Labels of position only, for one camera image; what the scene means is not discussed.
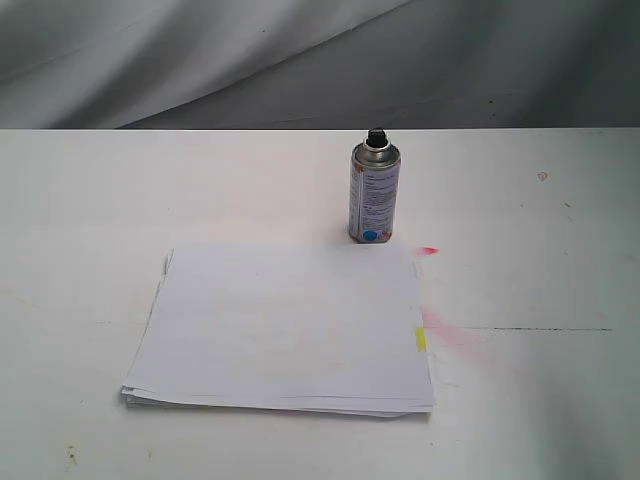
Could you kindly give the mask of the white spray paint can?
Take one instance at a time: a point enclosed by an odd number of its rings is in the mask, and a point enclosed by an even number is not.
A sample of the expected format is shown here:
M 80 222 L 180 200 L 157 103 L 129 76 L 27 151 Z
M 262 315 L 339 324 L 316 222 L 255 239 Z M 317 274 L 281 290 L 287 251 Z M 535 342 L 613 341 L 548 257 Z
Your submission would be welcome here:
M 352 150 L 348 233 L 358 243 L 386 243 L 392 236 L 401 154 L 381 128 L 368 131 Z

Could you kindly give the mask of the grey backdrop cloth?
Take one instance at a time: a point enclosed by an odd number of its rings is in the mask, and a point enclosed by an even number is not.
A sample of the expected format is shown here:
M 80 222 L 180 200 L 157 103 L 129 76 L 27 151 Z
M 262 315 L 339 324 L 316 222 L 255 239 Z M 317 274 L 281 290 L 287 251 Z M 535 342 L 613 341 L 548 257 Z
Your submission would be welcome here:
M 635 1 L 5 1 L 5 128 L 620 127 Z

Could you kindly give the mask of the white paper stack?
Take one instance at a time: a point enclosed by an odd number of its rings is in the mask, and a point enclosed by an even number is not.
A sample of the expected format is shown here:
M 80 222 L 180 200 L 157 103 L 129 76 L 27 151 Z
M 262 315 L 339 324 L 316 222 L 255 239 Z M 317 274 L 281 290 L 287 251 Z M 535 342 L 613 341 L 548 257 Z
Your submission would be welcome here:
M 430 412 L 412 252 L 385 244 L 175 248 L 121 393 L 131 403 Z

